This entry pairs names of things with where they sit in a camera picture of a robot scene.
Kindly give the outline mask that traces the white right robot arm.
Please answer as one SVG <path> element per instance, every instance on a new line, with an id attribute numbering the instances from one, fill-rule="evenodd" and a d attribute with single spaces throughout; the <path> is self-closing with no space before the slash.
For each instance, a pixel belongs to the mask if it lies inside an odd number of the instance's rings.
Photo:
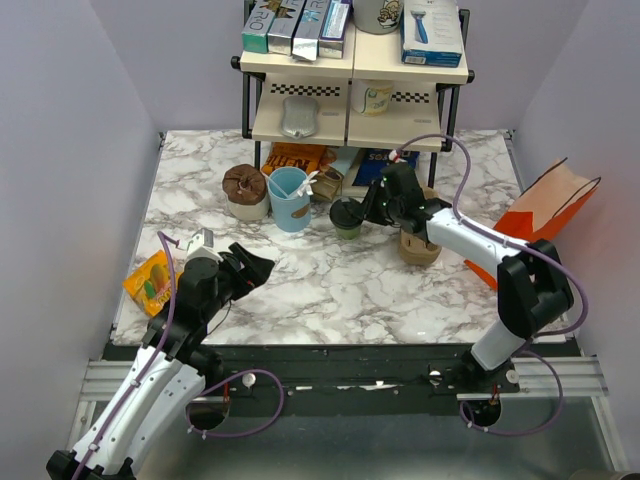
<path id="1" fill-rule="evenodd" d="M 471 391 L 493 384 L 497 368 L 574 305 L 568 273 L 551 242 L 501 235 L 452 204 L 427 198 L 414 169 L 405 163 L 384 168 L 362 201 L 341 204 L 358 223 L 397 226 L 454 251 L 496 281 L 498 319 L 472 345 L 459 370 L 462 384 Z"/>

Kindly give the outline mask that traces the green paper coffee cup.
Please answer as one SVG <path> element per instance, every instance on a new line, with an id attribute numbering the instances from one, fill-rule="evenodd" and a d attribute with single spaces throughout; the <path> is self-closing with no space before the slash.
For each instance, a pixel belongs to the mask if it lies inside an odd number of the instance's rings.
<path id="1" fill-rule="evenodd" d="M 336 234 L 339 238 L 344 240 L 353 240 L 357 238 L 361 233 L 361 226 L 361 223 L 353 225 L 334 225 Z"/>

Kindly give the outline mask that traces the black plastic cup lid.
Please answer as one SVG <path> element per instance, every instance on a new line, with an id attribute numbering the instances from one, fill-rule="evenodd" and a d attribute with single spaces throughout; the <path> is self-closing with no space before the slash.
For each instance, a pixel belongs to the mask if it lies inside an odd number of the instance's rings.
<path id="1" fill-rule="evenodd" d="M 333 225 L 353 225 L 360 223 L 352 214 L 349 207 L 350 198 L 336 200 L 329 211 L 329 217 Z"/>

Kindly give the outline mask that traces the orange paper gift bag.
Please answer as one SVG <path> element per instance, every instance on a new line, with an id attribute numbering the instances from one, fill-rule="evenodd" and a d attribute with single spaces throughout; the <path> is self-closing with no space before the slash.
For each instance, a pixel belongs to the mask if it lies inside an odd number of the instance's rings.
<path id="1" fill-rule="evenodd" d="M 508 208 L 493 227 L 501 234 L 535 242 L 553 240 L 597 190 L 601 178 L 573 173 L 557 159 Z"/>

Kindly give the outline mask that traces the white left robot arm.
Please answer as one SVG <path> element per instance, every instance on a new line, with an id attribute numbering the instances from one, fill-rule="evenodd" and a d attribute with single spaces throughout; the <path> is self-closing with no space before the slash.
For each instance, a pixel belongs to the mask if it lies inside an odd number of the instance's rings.
<path id="1" fill-rule="evenodd" d="M 156 315 L 136 357 L 102 414 L 70 450 L 57 450 L 46 470 L 53 479 L 133 479 L 155 441 L 193 398 L 222 380 L 207 327 L 227 304 L 270 277 L 274 261 L 239 243 L 224 252 L 190 254 L 181 274 L 169 274 L 169 301 Z"/>

